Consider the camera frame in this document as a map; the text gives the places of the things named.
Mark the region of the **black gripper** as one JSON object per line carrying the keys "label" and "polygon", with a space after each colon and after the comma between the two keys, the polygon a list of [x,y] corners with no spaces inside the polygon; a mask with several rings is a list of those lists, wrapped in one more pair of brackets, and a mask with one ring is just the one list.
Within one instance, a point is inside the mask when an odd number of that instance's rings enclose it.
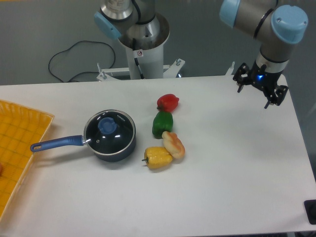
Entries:
{"label": "black gripper", "polygon": [[264,109],[269,105],[279,106],[288,92],[288,86],[278,85],[277,81],[283,71],[283,63],[256,60],[249,72],[246,63],[242,63],[233,76],[237,83],[237,92],[240,93],[245,85],[249,85],[249,77],[252,79],[252,85],[262,91],[267,98]]}

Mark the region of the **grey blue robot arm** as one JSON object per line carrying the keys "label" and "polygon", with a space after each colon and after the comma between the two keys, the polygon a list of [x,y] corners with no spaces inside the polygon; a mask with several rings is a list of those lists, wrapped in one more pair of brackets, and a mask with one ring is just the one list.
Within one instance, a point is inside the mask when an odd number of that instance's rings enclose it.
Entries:
{"label": "grey blue robot arm", "polygon": [[[239,89],[251,85],[262,91],[267,105],[280,105],[288,91],[277,81],[296,45],[302,40],[308,16],[297,6],[276,0],[225,0],[222,22],[261,43],[252,67],[242,64],[233,79]],[[153,0],[105,0],[94,14],[98,28],[125,48],[131,79],[173,78],[183,62],[163,68],[163,46],[169,38],[168,21],[156,12]]]}

